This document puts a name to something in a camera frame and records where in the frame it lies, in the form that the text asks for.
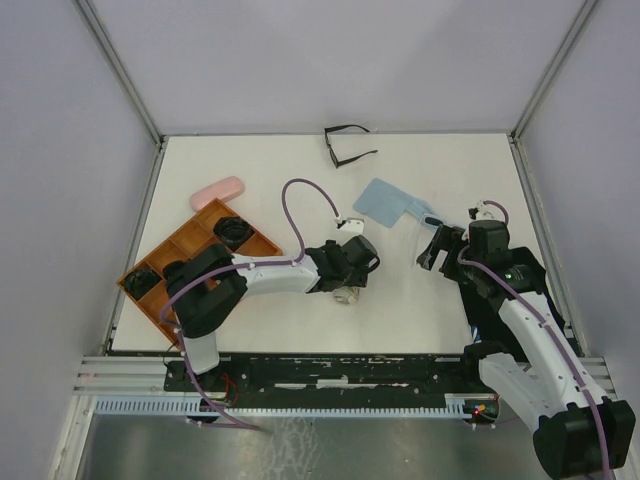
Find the light blue cleaning cloth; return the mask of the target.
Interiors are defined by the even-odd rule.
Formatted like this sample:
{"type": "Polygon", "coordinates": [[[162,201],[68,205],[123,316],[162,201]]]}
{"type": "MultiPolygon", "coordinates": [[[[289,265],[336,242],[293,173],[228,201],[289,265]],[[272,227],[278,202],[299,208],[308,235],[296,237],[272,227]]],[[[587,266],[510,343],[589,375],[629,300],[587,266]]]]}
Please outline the light blue cleaning cloth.
{"type": "Polygon", "coordinates": [[[410,202],[409,194],[379,178],[374,178],[355,201],[353,209],[386,228],[392,228],[410,202]]]}

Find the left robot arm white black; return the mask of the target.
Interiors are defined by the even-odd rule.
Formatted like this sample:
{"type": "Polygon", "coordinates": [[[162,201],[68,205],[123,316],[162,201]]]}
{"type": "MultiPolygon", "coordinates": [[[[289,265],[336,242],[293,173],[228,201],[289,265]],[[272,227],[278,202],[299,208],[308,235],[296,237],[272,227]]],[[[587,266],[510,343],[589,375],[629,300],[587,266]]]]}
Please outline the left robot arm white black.
{"type": "Polygon", "coordinates": [[[187,379],[198,389],[209,390],[221,378],[216,331],[242,299],[364,288],[379,265],[376,249],[362,235],[344,244],[328,240],[305,249],[299,258],[236,255],[214,244],[191,260],[163,268],[169,301],[161,316],[174,312],[179,345],[189,362],[187,379]]]}

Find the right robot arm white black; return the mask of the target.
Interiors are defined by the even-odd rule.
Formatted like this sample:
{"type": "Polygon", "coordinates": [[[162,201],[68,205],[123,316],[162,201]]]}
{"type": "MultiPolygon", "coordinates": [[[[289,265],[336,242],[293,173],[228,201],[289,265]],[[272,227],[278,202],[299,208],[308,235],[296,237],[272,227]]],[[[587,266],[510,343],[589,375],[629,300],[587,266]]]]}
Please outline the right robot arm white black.
{"type": "Polygon", "coordinates": [[[507,223],[486,219],[465,229],[439,224],[416,262],[430,270],[440,252],[440,271],[458,284],[468,321],[509,331],[531,367],[526,372],[506,344],[483,336],[464,350],[463,386],[488,386],[509,405],[550,478],[608,478],[623,467],[636,416],[627,401],[610,398],[571,347],[531,250],[511,247],[507,223]]]}

